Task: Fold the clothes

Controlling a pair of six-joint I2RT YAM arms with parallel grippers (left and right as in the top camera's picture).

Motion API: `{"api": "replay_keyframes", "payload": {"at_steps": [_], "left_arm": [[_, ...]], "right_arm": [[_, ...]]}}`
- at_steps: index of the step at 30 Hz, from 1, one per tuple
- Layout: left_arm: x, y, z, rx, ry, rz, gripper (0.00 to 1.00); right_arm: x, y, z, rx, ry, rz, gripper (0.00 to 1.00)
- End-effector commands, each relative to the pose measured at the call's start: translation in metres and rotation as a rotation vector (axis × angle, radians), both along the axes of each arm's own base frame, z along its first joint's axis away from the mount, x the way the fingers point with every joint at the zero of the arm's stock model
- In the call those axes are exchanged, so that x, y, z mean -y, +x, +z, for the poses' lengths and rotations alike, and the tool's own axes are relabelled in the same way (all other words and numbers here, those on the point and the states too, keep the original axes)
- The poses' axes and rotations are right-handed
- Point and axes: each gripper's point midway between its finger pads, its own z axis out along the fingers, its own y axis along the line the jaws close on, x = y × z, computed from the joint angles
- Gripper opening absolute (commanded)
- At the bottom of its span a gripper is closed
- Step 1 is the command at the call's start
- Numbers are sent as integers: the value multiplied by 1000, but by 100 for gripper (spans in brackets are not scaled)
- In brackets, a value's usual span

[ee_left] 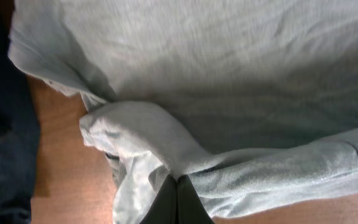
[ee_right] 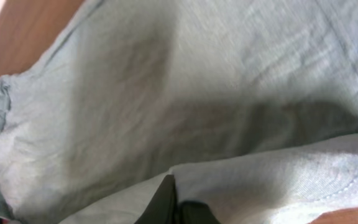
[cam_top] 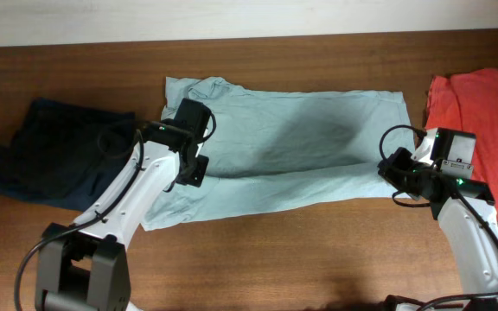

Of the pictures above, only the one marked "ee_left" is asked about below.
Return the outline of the light blue t-shirt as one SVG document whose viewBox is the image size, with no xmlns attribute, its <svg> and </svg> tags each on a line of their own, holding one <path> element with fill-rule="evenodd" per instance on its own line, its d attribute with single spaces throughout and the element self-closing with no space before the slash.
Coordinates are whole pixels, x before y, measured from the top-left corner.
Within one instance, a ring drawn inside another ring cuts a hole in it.
<svg viewBox="0 0 358 224">
<path fill-rule="evenodd" d="M 237 218 L 358 193 L 358 0 L 20 0 L 9 58 L 80 94 L 114 223 L 168 175 Z"/>
</svg>

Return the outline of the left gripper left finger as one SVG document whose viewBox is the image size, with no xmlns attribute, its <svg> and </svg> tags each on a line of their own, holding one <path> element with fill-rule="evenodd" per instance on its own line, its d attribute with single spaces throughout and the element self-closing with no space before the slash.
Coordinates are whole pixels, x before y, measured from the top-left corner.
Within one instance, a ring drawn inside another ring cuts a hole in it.
<svg viewBox="0 0 358 224">
<path fill-rule="evenodd" d="M 140 224 L 176 224 L 177 182 L 168 175 Z"/>
</svg>

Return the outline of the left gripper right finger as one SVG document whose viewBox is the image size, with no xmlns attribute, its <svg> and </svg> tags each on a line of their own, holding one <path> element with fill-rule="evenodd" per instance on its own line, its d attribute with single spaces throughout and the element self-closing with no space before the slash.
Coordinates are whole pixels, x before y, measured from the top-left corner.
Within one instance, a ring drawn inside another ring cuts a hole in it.
<svg viewBox="0 0 358 224">
<path fill-rule="evenodd" d="M 214 224 L 187 175 L 178 179 L 177 202 L 179 224 Z"/>
</svg>

